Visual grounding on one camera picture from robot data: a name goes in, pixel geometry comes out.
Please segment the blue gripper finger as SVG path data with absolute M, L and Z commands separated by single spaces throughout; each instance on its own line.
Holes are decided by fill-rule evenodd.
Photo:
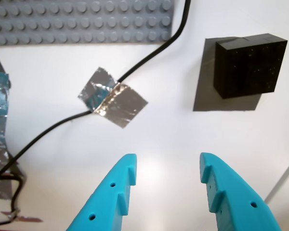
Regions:
M 199 167 L 219 231 L 281 230 L 269 206 L 226 162 L 201 153 Z
M 124 155 L 104 177 L 68 231 L 120 231 L 128 215 L 131 186 L 136 185 L 137 155 Z

